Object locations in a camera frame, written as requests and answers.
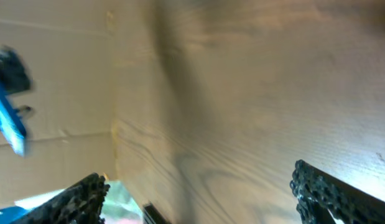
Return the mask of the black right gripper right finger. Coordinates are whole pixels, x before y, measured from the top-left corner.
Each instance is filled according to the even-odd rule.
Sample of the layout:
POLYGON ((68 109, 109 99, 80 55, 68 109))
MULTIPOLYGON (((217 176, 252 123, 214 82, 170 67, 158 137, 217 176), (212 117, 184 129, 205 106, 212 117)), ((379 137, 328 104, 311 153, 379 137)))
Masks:
POLYGON ((385 202, 298 160, 290 181, 303 224, 385 224, 385 202))

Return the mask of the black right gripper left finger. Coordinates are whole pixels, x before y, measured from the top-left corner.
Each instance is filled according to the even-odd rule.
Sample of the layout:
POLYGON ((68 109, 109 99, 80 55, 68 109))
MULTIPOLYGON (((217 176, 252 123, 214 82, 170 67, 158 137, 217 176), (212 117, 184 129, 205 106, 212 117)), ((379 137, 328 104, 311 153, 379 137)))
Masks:
POLYGON ((100 215, 109 189, 104 176, 92 173, 12 223, 103 224, 100 215))

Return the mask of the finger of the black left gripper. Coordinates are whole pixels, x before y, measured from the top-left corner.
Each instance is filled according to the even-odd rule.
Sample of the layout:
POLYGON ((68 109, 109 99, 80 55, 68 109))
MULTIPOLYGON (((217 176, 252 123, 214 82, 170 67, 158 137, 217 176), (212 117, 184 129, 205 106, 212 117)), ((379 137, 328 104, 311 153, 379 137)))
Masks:
POLYGON ((32 81, 20 56, 8 46, 0 47, 0 84, 9 95, 32 88, 32 81))

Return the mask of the blue Galaxy smartphone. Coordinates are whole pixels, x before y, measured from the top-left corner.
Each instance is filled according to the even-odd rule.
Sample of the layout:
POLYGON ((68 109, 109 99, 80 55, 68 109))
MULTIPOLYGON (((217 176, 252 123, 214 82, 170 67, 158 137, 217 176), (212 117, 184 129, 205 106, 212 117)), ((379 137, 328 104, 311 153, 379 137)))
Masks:
POLYGON ((27 130, 15 109, 6 98, 5 89, 0 82, 0 132, 11 145, 13 151, 24 157, 27 148, 27 130))

